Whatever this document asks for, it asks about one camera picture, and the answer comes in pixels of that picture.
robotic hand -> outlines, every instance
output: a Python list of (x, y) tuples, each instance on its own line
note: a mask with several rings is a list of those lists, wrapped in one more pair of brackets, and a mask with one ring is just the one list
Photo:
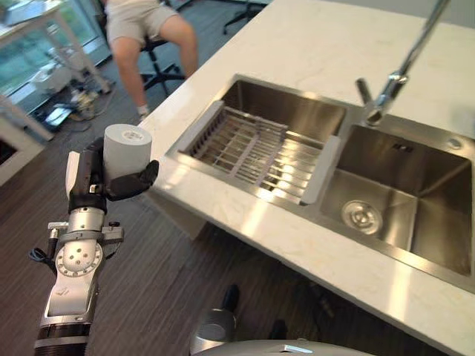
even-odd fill
[[(66, 171), (69, 199), (69, 222), (48, 224), (50, 239), (45, 254), (32, 252), (56, 275), (40, 330), (35, 355), (83, 355), (94, 318), (99, 293), (97, 277), (105, 257), (105, 245), (118, 245), (124, 231), (118, 222), (103, 226), (106, 200), (134, 197), (150, 188), (158, 175), (158, 161), (151, 161), (143, 171), (105, 182), (102, 161), (103, 139), (90, 144), (80, 154), (70, 152)], [(56, 258), (56, 244), (59, 249)]]

white cylindrical object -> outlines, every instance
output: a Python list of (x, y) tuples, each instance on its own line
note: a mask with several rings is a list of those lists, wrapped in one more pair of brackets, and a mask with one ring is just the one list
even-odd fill
[(151, 135), (133, 125), (115, 124), (104, 133), (105, 181), (142, 171), (150, 162)]

shorts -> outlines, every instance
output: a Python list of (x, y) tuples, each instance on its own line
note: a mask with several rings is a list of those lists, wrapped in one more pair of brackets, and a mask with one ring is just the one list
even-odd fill
[(155, 0), (139, 1), (108, 9), (107, 37), (109, 44), (119, 37), (136, 39), (145, 45), (145, 36), (154, 41), (160, 38), (165, 21), (178, 13)]

marble countertop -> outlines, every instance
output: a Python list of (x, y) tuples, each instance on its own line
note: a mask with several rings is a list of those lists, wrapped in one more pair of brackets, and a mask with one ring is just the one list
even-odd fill
[[(274, 0), (141, 124), (161, 171), (153, 189), (451, 355), (475, 355), (475, 294), (164, 157), (235, 73), (360, 105), (424, 19), (317, 0)], [(475, 137), (475, 30), (440, 24), (391, 113)]]

chrome faucet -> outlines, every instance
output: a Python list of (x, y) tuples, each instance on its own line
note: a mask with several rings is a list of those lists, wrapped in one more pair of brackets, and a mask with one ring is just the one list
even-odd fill
[(356, 81), (356, 86), (358, 87), (365, 105), (364, 121), (367, 125), (377, 126), (377, 124), (383, 120), (384, 115), (389, 111), (394, 99), (399, 94), (399, 91), (401, 91), (404, 84), (409, 80), (407, 73), (409, 72), (410, 67), (412, 67), (419, 54), (422, 52), (422, 49), (424, 49), (424, 46), (428, 42), (430, 35), (449, 2), (451, 2), (451, 0), (438, 0), (430, 17), (422, 28), (421, 35), (408, 53), (401, 67), (389, 75), (386, 85), (376, 99), (372, 99), (367, 83), (363, 78)]

